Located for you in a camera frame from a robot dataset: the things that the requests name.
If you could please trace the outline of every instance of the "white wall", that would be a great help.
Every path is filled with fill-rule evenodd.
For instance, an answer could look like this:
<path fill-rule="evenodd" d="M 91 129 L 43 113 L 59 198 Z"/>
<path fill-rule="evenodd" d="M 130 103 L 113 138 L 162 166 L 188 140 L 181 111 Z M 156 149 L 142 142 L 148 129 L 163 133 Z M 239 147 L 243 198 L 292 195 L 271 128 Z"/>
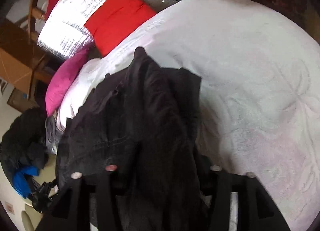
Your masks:
<path fill-rule="evenodd" d="M 15 23 L 18 20 L 22 19 L 24 16 L 29 14 L 29 5 L 30 0 L 18 0 L 14 3 L 14 5 L 11 7 L 9 13 L 7 14 L 6 18 L 10 20 L 11 22 Z M 47 10 L 48 6 L 48 0 L 38 0 L 37 4 L 38 8 L 40 8 L 43 11 Z M 27 22 L 25 21 L 21 27 L 26 26 Z M 42 28 L 44 26 L 44 22 L 41 20 L 37 20 L 36 22 L 36 31 L 38 33 L 41 32 Z"/>
<path fill-rule="evenodd" d="M 0 96 L 0 140 L 2 140 L 2 136 L 9 129 L 14 119 L 21 114 L 19 111 L 7 105 L 7 100 L 10 97 L 12 90 L 13 86 L 8 85 L 4 90 L 3 96 Z M 10 182 L 4 175 L 2 167 L 0 167 L 0 200 L 4 207 L 4 202 L 13 205 L 15 214 L 8 213 L 8 215 L 19 231 L 25 231 L 21 219 L 21 211 L 24 210 L 25 203 L 23 198 L 12 188 Z"/>

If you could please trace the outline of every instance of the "white bedsheet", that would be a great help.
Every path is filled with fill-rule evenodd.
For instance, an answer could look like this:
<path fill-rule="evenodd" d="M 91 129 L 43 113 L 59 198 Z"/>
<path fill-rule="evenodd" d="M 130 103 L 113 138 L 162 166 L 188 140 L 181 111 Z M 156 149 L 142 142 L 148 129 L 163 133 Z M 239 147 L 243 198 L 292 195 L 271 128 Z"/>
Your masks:
<path fill-rule="evenodd" d="M 290 229 L 307 230 L 320 211 L 316 41 L 249 0 L 184 0 L 102 59 L 91 85 L 127 67 L 138 46 L 202 77 L 200 151 L 230 172 L 255 172 Z"/>
<path fill-rule="evenodd" d="M 67 118 L 74 118 L 78 114 L 79 107 L 84 104 L 91 90 L 96 87 L 94 81 L 98 77 L 101 62 L 103 60 L 99 58 L 88 61 L 69 87 L 59 107 L 58 129 L 62 131 L 66 129 Z"/>

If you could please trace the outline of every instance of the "silver reflective insulation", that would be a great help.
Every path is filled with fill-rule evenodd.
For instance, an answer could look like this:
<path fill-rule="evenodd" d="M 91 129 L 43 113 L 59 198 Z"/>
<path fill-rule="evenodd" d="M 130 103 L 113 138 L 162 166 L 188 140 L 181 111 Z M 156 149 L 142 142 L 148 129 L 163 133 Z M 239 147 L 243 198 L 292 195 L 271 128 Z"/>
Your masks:
<path fill-rule="evenodd" d="M 104 1 L 59 0 L 39 35 L 38 45 L 64 60 L 71 57 L 84 45 L 93 42 L 84 24 Z M 144 1 L 156 12 L 160 12 L 179 0 Z"/>

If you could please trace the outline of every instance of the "pink pillow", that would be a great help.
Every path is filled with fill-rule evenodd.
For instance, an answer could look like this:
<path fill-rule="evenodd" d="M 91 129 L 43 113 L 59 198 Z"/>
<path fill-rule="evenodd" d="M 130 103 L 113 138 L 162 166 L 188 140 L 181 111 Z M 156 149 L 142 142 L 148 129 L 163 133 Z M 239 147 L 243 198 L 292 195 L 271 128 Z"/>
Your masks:
<path fill-rule="evenodd" d="M 67 59 L 52 77 L 45 94 L 45 105 L 48 116 L 51 116 L 60 107 L 64 95 L 77 77 L 82 66 L 88 60 L 88 50 L 89 46 L 86 46 Z"/>

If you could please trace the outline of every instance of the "black clothing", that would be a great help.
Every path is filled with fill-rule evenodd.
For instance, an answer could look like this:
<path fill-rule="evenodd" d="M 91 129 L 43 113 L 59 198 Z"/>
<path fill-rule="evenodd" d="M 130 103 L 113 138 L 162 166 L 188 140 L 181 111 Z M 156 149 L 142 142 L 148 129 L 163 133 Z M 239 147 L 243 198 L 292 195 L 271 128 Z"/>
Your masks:
<path fill-rule="evenodd" d="M 48 161 L 45 154 L 46 116 L 40 108 L 26 110 L 2 137 L 0 162 L 12 186 L 13 176 L 19 169 L 26 166 L 43 169 Z"/>
<path fill-rule="evenodd" d="M 137 48 L 131 65 L 107 75 L 67 122 L 56 163 L 59 188 L 73 172 L 117 165 L 123 179 L 132 175 L 117 197 L 124 230 L 202 230 L 193 157 L 200 82 L 186 69 L 160 68 Z"/>
<path fill-rule="evenodd" d="M 45 143 L 48 153 L 57 154 L 62 135 L 63 132 L 57 128 L 55 117 L 53 115 L 49 116 L 45 121 Z"/>

